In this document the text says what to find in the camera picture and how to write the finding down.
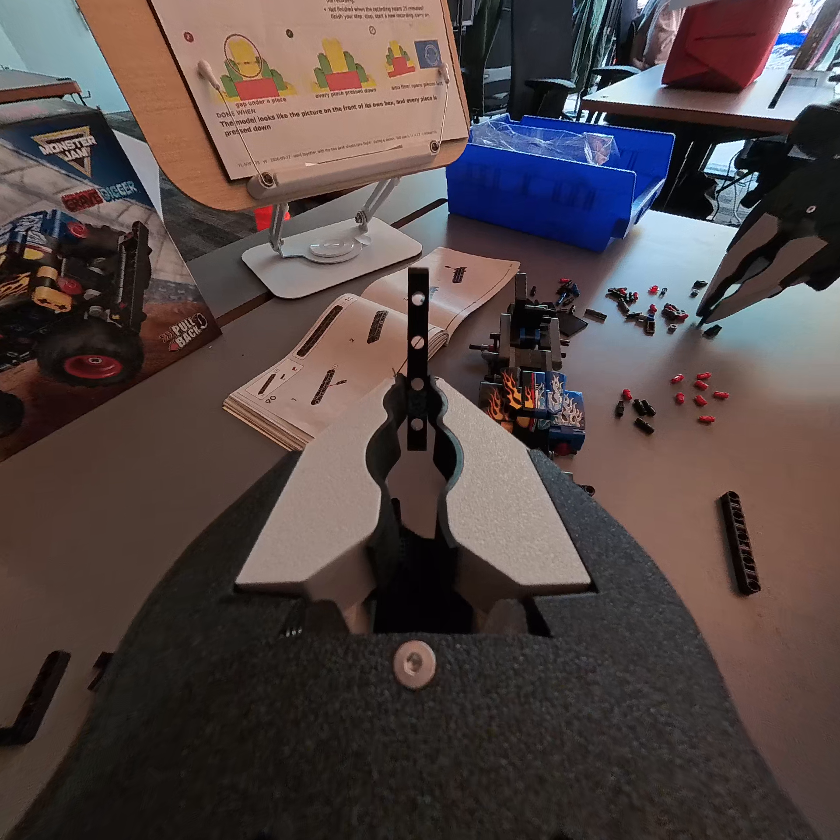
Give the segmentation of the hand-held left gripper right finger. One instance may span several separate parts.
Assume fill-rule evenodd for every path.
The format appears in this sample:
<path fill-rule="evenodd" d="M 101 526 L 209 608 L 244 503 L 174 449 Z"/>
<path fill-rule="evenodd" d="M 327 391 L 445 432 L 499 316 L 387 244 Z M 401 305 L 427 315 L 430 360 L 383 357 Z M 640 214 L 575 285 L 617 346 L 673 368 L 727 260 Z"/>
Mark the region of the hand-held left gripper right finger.
<path fill-rule="evenodd" d="M 441 377 L 431 381 L 434 465 L 444 478 L 437 535 L 455 554 L 454 589 L 473 633 L 529 630 L 522 601 L 577 595 L 592 578 L 534 456 Z"/>

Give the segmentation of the brown office desk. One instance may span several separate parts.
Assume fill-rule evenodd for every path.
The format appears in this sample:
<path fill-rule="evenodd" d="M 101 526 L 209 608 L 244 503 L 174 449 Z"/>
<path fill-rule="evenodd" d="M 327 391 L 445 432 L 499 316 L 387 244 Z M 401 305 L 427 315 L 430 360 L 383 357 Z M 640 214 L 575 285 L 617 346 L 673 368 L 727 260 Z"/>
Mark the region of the brown office desk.
<path fill-rule="evenodd" d="M 740 92 L 667 87 L 663 73 L 657 66 L 581 100 L 588 112 L 631 126 L 654 123 L 655 130 L 675 135 L 656 211 L 666 210 L 678 185 L 702 171 L 715 145 L 786 135 L 806 107 L 838 99 L 838 69 L 766 69 Z"/>

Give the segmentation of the black angled lego beam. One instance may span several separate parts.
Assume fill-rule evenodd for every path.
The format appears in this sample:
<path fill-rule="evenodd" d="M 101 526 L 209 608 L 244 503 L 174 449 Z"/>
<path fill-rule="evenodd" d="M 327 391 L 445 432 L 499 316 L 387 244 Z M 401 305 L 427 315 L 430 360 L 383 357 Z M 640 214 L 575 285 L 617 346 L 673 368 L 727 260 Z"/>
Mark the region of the black angled lego beam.
<path fill-rule="evenodd" d="M 23 746 L 34 740 L 69 662 L 70 653 L 64 650 L 52 651 L 45 657 L 14 723 L 1 727 L 1 748 Z"/>

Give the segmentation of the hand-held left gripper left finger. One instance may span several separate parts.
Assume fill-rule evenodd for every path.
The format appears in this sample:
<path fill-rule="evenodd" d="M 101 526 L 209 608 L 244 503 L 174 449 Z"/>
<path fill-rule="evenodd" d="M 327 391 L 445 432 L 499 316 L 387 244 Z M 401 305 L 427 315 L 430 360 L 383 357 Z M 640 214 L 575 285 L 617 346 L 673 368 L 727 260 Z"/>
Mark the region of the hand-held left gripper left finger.
<path fill-rule="evenodd" d="M 401 556 L 385 479 L 401 454 L 404 381 L 384 380 L 299 453 L 235 581 L 244 592 L 330 602 L 354 634 L 370 631 Z"/>

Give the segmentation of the clear plastic bag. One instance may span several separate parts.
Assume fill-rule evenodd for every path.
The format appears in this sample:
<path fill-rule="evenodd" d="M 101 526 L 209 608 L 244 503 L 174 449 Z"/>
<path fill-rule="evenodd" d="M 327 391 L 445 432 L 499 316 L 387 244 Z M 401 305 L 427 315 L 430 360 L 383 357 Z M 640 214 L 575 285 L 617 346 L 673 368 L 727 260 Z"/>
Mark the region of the clear plastic bag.
<path fill-rule="evenodd" d="M 534 154 L 555 160 L 588 165 L 620 165 L 620 150 L 613 136 L 576 133 L 566 129 L 542 128 L 503 119 L 475 124 L 470 142 L 488 148 Z"/>

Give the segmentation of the partly built lego truck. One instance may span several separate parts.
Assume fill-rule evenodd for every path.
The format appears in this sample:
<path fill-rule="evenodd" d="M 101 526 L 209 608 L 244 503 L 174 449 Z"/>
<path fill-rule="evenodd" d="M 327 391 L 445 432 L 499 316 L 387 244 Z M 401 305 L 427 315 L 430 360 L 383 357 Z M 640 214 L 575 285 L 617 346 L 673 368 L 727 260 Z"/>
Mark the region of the partly built lego truck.
<path fill-rule="evenodd" d="M 516 274 L 514 301 L 488 344 L 471 344 L 487 364 L 479 408 L 530 448 L 549 457 L 577 454 L 585 442 L 585 405 L 563 373 L 564 347 L 555 302 L 540 302 L 527 275 Z"/>

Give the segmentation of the blue plastic bin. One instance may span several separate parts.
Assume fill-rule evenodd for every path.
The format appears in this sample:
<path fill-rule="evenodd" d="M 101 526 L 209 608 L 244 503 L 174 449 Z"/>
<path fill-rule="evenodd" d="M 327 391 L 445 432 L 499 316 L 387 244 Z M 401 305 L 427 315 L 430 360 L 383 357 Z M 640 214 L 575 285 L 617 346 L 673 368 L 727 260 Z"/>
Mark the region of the blue plastic bin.
<path fill-rule="evenodd" d="M 469 142 L 446 168 L 451 213 L 594 252 L 630 228 L 665 184 L 675 145 L 671 133 L 524 117 L 511 123 L 611 135 L 620 164 L 583 164 Z"/>

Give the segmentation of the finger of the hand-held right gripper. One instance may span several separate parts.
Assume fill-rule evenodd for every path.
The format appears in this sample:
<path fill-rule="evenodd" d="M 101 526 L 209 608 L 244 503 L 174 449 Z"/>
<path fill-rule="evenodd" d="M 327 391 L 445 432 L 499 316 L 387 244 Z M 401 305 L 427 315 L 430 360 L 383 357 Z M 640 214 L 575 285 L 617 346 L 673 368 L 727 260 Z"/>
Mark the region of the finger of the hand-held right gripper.
<path fill-rule="evenodd" d="M 700 302 L 700 323 L 719 322 L 781 293 L 781 274 L 772 264 L 787 242 L 777 217 L 764 213 L 742 225 Z"/>
<path fill-rule="evenodd" d="M 827 249 L 828 243 L 816 236 L 788 238 L 772 264 L 772 269 L 781 274 L 782 291 L 809 277 L 815 270 L 816 257 L 824 257 Z"/>

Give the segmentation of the printed instruction sheet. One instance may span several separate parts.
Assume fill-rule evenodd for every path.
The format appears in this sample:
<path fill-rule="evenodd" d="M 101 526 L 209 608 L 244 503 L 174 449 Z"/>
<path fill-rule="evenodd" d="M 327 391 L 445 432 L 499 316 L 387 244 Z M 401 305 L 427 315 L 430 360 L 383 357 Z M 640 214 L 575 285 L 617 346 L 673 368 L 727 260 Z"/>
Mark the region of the printed instruction sheet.
<path fill-rule="evenodd" d="M 232 180 L 468 138 L 443 2 L 150 5 Z"/>

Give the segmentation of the red storage box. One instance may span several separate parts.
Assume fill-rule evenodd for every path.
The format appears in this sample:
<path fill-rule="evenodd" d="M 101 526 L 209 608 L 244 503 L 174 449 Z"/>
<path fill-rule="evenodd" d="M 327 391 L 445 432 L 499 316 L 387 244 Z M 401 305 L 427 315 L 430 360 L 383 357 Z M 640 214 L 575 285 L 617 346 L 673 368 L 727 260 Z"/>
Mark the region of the red storage box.
<path fill-rule="evenodd" d="M 662 76 L 663 85 L 740 92 L 766 66 L 791 1 L 717 1 L 690 5 Z"/>

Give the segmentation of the lego instruction booklet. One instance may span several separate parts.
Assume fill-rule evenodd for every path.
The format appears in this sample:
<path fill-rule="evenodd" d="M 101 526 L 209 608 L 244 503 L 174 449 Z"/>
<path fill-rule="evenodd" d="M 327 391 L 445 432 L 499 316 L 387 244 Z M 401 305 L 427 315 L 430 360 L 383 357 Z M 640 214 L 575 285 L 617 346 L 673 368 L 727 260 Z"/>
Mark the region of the lego instruction booklet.
<path fill-rule="evenodd" d="M 429 273 L 429 358 L 519 266 L 450 248 L 416 262 Z M 293 351 L 232 392 L 224 409 L 283 448 L 303 449 L 384 378 L 406 372 L 408 306 L 407 269 L 336 298 Z"/>

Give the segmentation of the long black lego beam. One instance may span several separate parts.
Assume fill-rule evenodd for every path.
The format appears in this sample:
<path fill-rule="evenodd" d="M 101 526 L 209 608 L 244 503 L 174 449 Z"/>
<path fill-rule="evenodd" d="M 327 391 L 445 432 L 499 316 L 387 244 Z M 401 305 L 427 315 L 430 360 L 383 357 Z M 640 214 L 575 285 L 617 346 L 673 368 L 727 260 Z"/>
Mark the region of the long black lego beam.
<path fill-rule="evenodd" d="M 428 268 L 411 266 L 407 270 L 407 357 L 406 357 L 406 445 L 409 451 L 427 447 L 427 369 Z"/>
<path fill-rule="evenodd" d="M 738 591 L 745 596 L 757 594 L 761 585 L 741 498 L 729 490 L 719 497 L 718 505 Z"/>

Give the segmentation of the pile of small lego pieces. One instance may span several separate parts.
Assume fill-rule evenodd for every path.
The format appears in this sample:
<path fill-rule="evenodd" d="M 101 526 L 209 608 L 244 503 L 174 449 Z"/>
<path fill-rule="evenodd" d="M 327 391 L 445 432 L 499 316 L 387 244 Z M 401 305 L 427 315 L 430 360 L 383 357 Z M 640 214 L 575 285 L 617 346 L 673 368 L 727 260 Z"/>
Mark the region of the pile of small lego pieces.
<path fill-rule="evenodd" d="M 561 318 L 570 318 L 572 316 L 575 317 L 584 317 L 587 319 L 593 319 L 599 322 L 604 322 L 607 316 L 597 310 L 593 310 L 591 308 L 585 308 L 582 310 L 582 314 L 577 314 L 577 301 L 581 295 L 581 291 L 576 283 L 572 282 L 571 280 L 567 280 L 563 278 L 557 290 L 557 301 L 555 302 L 555 311 L 559 319 Z"/>
<path fill-rule="evenodd" d="M 609 287 L 605 297 L 614 301 L 627 323 L 636 325 L 644 335 L 653 336 L 657 330 L 673 334 L 689 318 L 688 311 L 665 301 L 666 287 L 653 286 L 647 297 L 627 287 Z"/>

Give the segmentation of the wooden document stand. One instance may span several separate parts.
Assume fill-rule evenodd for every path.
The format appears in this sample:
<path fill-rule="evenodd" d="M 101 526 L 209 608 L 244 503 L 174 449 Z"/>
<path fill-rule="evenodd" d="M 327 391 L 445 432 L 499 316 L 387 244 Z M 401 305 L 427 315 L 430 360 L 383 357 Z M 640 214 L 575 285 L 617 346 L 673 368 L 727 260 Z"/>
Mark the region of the wooden document stand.
<path fill-rule="evenodd" d="M 382 150 L 364 164 L 359 156 L 348 157 L 298 167 L 285 177 L 257 166 L 255 175 L 232 180 L 151 2 L 89 1 L 79 6 L 170 180 L 193 200 L 216 209 L 274 207 L 269 244 L 243 254 L 273 295 L 303 298 L 377 270 L 407 265 L 421 255 L 416 240 L 375 218 L 377 210 L 402 177 L 456 161 L 468 138 L 432 142 L 430 154 L 398 156 L 396 150 Z M 453 31 L 450 42 L 469 126 Z"/>

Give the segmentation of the lego set box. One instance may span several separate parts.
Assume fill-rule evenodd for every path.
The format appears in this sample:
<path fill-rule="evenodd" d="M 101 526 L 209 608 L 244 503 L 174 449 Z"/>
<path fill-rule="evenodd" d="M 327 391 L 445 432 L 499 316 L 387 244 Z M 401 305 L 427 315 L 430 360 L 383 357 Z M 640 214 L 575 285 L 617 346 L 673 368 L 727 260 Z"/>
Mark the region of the lego set box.
<path fill-rule="evenodd" d="M 2 105 L 1 458 L 221 333 L 102 113 Z"/>

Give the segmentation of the black office chair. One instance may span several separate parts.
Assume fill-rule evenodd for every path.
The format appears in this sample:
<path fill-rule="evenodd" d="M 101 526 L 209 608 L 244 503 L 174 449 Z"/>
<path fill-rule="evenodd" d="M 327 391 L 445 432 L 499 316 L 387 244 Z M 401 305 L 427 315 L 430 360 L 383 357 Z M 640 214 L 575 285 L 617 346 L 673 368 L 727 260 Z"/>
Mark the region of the black office chair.
<path fill-rule="evenodd" d="M 459 64 L 469 117 L 565 119 L 574 92 L 572 1 L 474 2 Z"/>

